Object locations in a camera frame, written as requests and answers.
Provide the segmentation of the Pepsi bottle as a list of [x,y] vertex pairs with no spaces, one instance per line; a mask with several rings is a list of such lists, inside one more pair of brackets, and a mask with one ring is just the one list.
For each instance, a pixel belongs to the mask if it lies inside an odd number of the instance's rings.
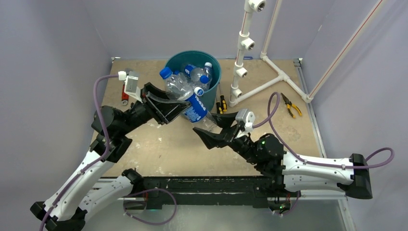
[[169,99],[190,102],[191,107],[183,112],[184,116],[196,128],[213,131],[215,120],[202,101],[192,90],[192,85],[184,77],[175,74],[169,67],[159,73],[165,83],[165,91]]
[[197,66],[187,64],[183,68],[184,74],[189,77],[193,82],[200,84],[210,83],[210,78],[205,71]]

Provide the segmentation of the clear bottle white cap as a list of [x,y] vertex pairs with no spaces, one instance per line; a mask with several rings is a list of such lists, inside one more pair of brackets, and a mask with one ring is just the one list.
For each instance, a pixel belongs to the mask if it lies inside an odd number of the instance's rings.
[[202,96],[204,94],[204,90],[201,87],[193,86],[192,90],[193,90],[194,94],[197,95],[197,96]]

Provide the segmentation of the clear bottle blue-orange label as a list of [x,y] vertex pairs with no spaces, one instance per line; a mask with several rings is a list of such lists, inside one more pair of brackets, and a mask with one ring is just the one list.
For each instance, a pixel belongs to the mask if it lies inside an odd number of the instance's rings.
[[211,84],[213,79],[213,65],[210,62],[206,62],[204,64],[204,72],[205,75],[208,77],[208,84]]

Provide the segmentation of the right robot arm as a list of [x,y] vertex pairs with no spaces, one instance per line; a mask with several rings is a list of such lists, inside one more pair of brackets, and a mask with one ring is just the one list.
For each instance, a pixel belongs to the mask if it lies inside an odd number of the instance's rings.
[[208,149],[230,147],[263,176],[270,178],[266,190],[281,196],[302,190],[344,192],[355,199],[373,198],[367,162],[360,154],[349,158],[321,158],[295,155],[272,133],[253,141],[255,115],[248,109],[231,114],[215,114],[219,134],[193,128]]

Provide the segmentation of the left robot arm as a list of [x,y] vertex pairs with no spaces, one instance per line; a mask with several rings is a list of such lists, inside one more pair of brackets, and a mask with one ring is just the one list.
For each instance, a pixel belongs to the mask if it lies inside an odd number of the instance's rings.
[[128,134],[150,120],[164,125],[172,122],[189,102],[168,98],[151,83],[138,90],[137,101],[127,110],[102,106],[95,112],[92,128],[98,133],[84,159],[63,186],[46,201],[35,202],[30,210],[49,231],[80,231],[86,222],[113,201],[124,197],[148,195],[144,177],[127,169],[114,181],[96,192],[92,187],[114,166],[132,143]]

